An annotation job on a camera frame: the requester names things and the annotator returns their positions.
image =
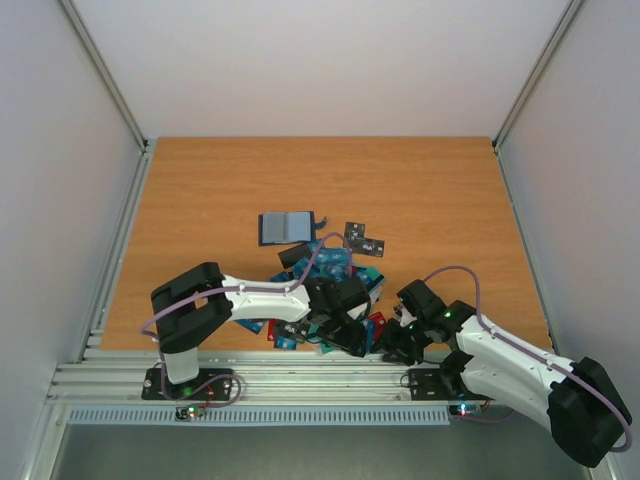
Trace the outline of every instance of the brown wooden surface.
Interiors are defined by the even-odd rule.
[[[374,309],[385,316],[407,283],[462,264],[480,275],[493,321],[549,345],[487,138],[166,138],[155,151],[102,348],[154,349],[138,334],[152,314],[150,292],[203,261],[245,279],[279,272],[277,253],[287,247],[257,242],[258,214],[269,210],[326,215],[322,234],[365,223],[367,237],[385,240],[384,258],[355,256],[386,276]],[[445,301],[474,303],[464,273],[442,274],[430,286]],[[266,328],[256,336],[231,323],[203,348],[272,346]]]

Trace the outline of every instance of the white wall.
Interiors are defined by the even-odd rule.
[[[489,135],[566,0],[77,0],[163,135]]]
[[[638,25],[640,2],[588,2],[503,149],[557,342],[600,361],[636,421]],[[627,478],[638,478],[640,445],[618,457]]]
[[[137,159],[53,0],[0,6],[0,465],[18,478]]]

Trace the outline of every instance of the wooden table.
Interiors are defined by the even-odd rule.
[[[152,314],[149,294],[203,261],[246,279],[281,271],[277,253],[288,247],[257,242],[258,214],[269,210],[326,215],[321,234],[365,223],[367,237],[385,240],[384,258],[355,256],[386,276],[374,308],[385,316],[410,281],[462,264],[479,274],[492,320],[549,346],[489,139],[376,137],[160,139],[101,348],[154,349],[138,334]],[[474,303],[473,282],[462,272],[430,286],[445,301]],[[265,331],[228,323],[202,348],[271,349]]]

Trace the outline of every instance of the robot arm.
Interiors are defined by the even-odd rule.
[[[464,302],[446,306],[421,280],[398,297],[399,320],[377,346],[409,363],[421,361],[424,346],[448,344],[452,352],[439,373],[454,398],[472,392],[513,408],[550,431],[565,453],[589,467],[595,467],[623,433],[630,434],[613,410],[627,424],[631,415],[594,360],[574,362],[534,347],[485,315],[479,319]]]
[[[238,319],[308,321],[318,325],[314,336],[324,343],[350,355],[365,354],[367,334],[356,318],[369,302],[369,292],[359,277],[342,282],[307,278],[301,284],[254,282],[223,275],[216,263],[207,262],[155,289],[153,311],[157,314],[206,291],[211,293],[204,305],[190,301],[156,323],[160,352],[173,384],[197,377],[198,345],[224,323]]]

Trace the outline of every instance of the vent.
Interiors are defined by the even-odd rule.
[[[203,425],[259,427],[295,425],[448,425],[444,406],[433,407],[226,407],[208,410],[203,417],[181,421],[175,407],[76,406],[70,424],[92,425]]]

